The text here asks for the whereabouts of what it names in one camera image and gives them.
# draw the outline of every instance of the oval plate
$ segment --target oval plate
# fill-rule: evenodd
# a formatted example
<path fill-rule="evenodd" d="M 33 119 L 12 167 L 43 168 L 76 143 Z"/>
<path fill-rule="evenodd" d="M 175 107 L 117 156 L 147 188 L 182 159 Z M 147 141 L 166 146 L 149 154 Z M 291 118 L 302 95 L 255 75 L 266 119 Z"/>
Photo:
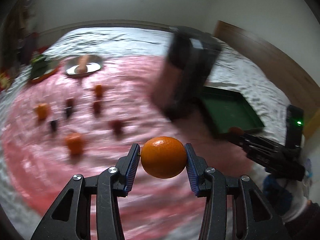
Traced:
<path fill-rule="evenodd" d="M 86 59 L 86 66 L 87 66 L 87 72 L 86 73 L 76 73 L 76 68 L 80 65 L 79 61 L 83 58 L 83 56 L 75 57 L 71 60 L 69 60 L 65 64 L 65 73 L 69 77 L 73 78 L 80 78 L 80 77 L 86 77 L 90 74 L 100 70 L 103 66 L 103 59 L 96 55 L 86 55 L 88 56 Z"/>

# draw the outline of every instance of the wooden board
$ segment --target wooden board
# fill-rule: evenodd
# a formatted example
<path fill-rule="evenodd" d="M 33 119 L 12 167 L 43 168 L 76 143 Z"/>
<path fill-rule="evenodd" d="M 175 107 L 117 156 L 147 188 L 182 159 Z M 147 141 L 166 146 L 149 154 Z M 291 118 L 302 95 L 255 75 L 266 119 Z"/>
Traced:
<path fill-rule="evenodd" d="M 320 87 L 284 52 L 258 36 L 219 21 L 213 36 L 254 62 L 291 101 L 305 111 L 308 121 L 320 107 Z"/>

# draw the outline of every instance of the metal screw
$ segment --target metal screw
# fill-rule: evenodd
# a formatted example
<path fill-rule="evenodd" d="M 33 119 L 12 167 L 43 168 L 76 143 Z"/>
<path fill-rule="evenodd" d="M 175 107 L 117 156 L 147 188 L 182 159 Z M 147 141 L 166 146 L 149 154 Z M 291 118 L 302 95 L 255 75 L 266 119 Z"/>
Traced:
<path fill-rule="evenodd" d="M 215 172 L 216 172 L 216 169 L 213 168 L 213 167 L 208 167 L 208 168 L 205 169 L 205 171 L 206 171 L 207 173 L 215 173 Z"/>
<path fill-rule="evenodd" d="M 109 169 L 108 169 L 108 172 L 109 173 L 116 173 L 118 171 L 118 168 L 117 167 L 110 167 Z"/>
<path fill-rule="evenodd" d="M 75 181 L 81 180 L 81 178 L 82 178 L 81 174 L 73 175 L 73 180 L 75 180 Z"/>
<path fill-rule="evenodd" d="M 243 181 L 247 181 L 247 182 L 250 180 L 249 176 L 247 176 L 247 175 L 241 176 L 241 179 L 242 179 Z"/>

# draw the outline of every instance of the wall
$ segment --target wall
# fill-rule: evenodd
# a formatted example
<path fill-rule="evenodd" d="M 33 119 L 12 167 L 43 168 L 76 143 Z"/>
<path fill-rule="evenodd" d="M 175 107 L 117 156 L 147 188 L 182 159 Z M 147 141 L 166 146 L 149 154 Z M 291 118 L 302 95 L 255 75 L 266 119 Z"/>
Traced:
<path fill-rule="evenodd" d="M 320 85 L 320 25 L 304 0 L 217 0 L 203 30 L 213 33 L 218 20 L 269 41 Z"/>
<path fill-rule="evenodd" d="M 38 32 L 95 20 L 136 20 L 201 28 L 210 8 L 203 0 L 36 0 Z"/>

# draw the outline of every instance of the mattress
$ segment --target mattress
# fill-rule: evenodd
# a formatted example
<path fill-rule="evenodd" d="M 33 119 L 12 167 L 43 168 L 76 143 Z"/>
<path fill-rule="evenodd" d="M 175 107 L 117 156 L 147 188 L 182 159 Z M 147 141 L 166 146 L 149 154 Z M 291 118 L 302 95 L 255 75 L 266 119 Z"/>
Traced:
<path fill-rule="evenodd" d="M 98 54 L 104 58 L 145 55 L 165 56 L 171 33 L 136 28 L 83 28 L 71 31 L 59 39 L 44 54 L 49 57 Z M 284 143 L 286 107 L 290 103 L 282 91 L 271 83 L 250 60 L 227 44 L 219 41 L 223 50 L 207 80 L 207 85 L 241 92 L 265 124 L 262 136 Z M 0 128 L 12 101 L 27 81 L 30 67 L 26 67 L 12 87 L 0 95 Z M 255 164 L 250 174 L 261 186 L 263 168 Z M 15 228 L 30 239 L 40 216 L 30 209 L 11 186 L 0 146 L 0 203 Z M 164 239 L 197 239 L 201 218 L 172 231 Z"/>

